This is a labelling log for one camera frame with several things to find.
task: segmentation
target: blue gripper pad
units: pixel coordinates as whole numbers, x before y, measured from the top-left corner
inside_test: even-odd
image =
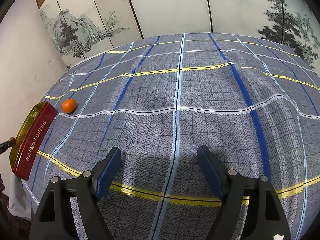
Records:
[[[221,162],[221,161],[215,159],[212,156],[212,154],[209,152],[209,149],[206,146],[201,146],[198,149],[197,153],[198,153],[199,165],[202,169],[205,180],[208,183],[211,194],[216,196],[218,199],[222,200],[223,197],[225,196],[225,193],[222,190],[223,183],[222,183],[221,177],[219,176],[218,172],[216,171],[212,163],[212,161],[218,161],[218,162]]]
[[[109,194],[110,185],[121,165],[121,151],[112,147],[107,157],[99,161],[93,168],[95,174],[92,176],[92,187],[95,197],[100,200]]]

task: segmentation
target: silver bolt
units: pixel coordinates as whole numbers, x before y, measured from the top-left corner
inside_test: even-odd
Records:
[[[228,170],[228,173],[229,173],[231,176],[236,176],[236,175],[237,175],[237,171],[234,170],[234,169]]]
[[[54,176],[54,177],[52,177],[51,182],[56,183],[58,180],[59,180],[59,177]]]
[[[84,173],[82,173],[82,176],[84,176],[86,178],[91,176],[91,171],[85,171]]]
[[[268,177],[265,176],[265,175],[262,175],[260,178],[261,178],[261,180],[264,181],[264,182],[267,182],[267,181],[268,181]]]

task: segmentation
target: red and yellow box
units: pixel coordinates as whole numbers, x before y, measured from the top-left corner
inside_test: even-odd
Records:
[[[12,172],[18,177],[29,179],[36,154],[57,113],[48,101],[43,101],[28,114],[9,155]]]

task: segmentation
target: orange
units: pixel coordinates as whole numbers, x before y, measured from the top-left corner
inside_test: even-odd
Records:
[[[76,107],[77,107],[77,103],[72,98],[67,99],[61,105],[62,110],[67,114],[70,114],[71,112],[73,112],[76,109]]]

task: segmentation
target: yellow stripe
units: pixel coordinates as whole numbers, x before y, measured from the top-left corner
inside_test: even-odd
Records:
[[[236,65],[236,63],[223,63],[223,64],[219,64],[219,65],[213,65],[213,66],[199,66],[199,67],[185,67],[185,68],[182,68],[181,70],[182,71],[190,71],[190,70],[209,70],[209,69],[216,69],[216,68],[221,68],[221,67],[224,67],[224,66],[228,66],[230,64],[234,64]],[[92,84],[88,84],[88,85],[85,85],[85,86],[82,86],[82,87],[79,87],[77,89],[70,89],[69,91],[79,91],[81,89],[84,89],[84,88],[87,88],[87,87],[91,87],[91,86],[95,86],[97,84],[101,84],[103,82],[106,82],[106,81],[110,81],[112,79],[115,79],[115,78],[118,78],[118,77],[137,77],[137,76],[144,76],[144,75],[152,75],[152,74],[162,74],[162,73],[171,73],[171,72],[178,72],[179,69],[178,68],[171,68],[171,69],[163,69],[163,70],[153,70],[153,71],[146,71],[146,72],[138,72],[138,73],[134,73],[134,74],[130,74],[130,73],[124,73],[124,74],[121,74],[119,76],[116,76],[116,77],[112,77],[112,78],[108,78],[108,79],[104,79],[104,80],[101,80],[99,82],[95,82],[95,83],[92,83]],[[53,100],[56,100],[56,99],[59,99],[63,96],[65,96],[67,93],[64,93],[63,95],[61,96],[58,96],[58,97],[50,97],[50,96],[46,96],[44,98],[48,98],[48,99],[53,99]]]
[[[254,67],[240,67],[240,68],[252,68],[252,69],[256,69],[256,70],[259,70],[257,68],[254,68]],[[287,79],[287,80],[290,80],[290,81],[293,81],[293,82],[296,82],[296,83],[300,83],[300,84],[303,84],[303,85],[307,85],[307,86],[310,86],[312,88],[315,88],[315,89],[318,89],[320,90],[320,88],[318,88],[317,86],[315,85],[312,85],[312,84],[309,84],[307,82],[303,82],[303,81],[300,81],[300,80],[297,80],[297,79],[294,79],[294,78],[290,78],[290,77],[287,77],[287,76],[280,76],[280,75],[275,75],[275,74],[269,74],[269,73],[266,73],[266,72],[263,72],[261,70],[259,70],[260,72],[264,73],[265,75],[267,76],[272,76],[272,77],[276,77],[276,78],[282,78],[282,79]]]
[[[71,175],[78,177],[82,172],[76,171],[73,168],[68,167],[67,165],[63,164],[59,160],[57,160],[54,157],[51,157],[49,154],[38,151],[38,154],[41,156],[50,159],[51,161],[59,166],[64,171],[70,173]],[[307,180],[308,186],[311,186],[313,184],[316,184],[320,181],[320,176],[314,177],[312,179]],[[287,198],[293,195],[296,195],[298,193],[301,193],[303,189],[306,187],[305,182],[300,182],[296,185],[293,185],[291,187],[287,187],[281,190],[277,190],[276,193],[278,194],[278,197],[280,199]],[[130,185],[126,185],[120,182],[113,181],[111,183],[110,188],[114,191],[121,192],[127,195],[145,198],[153,201],[160,201],[164,195],[161,192],[154,192],[150,190],[145,190],[141,188],[136,188]],[[177,204],[177,205],[191,205],[191,206],[204,206],[204,207],[219,207],[221,206],[222,202],[217,198],[212,197],[191,197],[191,196],[176,196],[176,195],[170,195],[169,197],[171,204]],[[243,205],[248,205],[249,203],[249,196],[244,196],[242,200]]]
[[[246,41],[233,41],[233,40],[221,40],[221,39],[214,39],[214,40],[210,40],[210,39],[204,39],[204,40],[185,40],[185,41],[231,41],[231,42],[242,42],[242,43],[245,43],[245,44],[252,44],[252,45],[262,46],[262,47],[269,48],[269,49],[279,50],[279,51],[284,52],[284,53],[286,53],[286,54],[290,54],[290,55],[295,56],[295,57],[300,57],[300,56],[298,56],[298,55],[296,55],[296,54],[292,54],[292,53],[283,51],[283,50],[281,50],[281,49],[277,49],[277,48],[274,48],[274,47],[265,46],[265,45],[258,44],[258,43],[246,42]],[[142,48],[149,47],[149,46],[161,45],[161,44],[168,44],[168,43],[175,43],[175,42],[181,42],[181,41],[169,41],[169,42],[161,42],[161,43],[156,43],[156,44],[148,44],[148,45],[144,45],[144,46],[141,46],[141,47],[137,47],[137,48],[131,49],[130,51],[136,50],[136,49],[142,49]],[[107,53],[126,53],[126,52],[128,52],[128,50],[123,50],[123,51],[111,50],[111,51],[108,51]]]

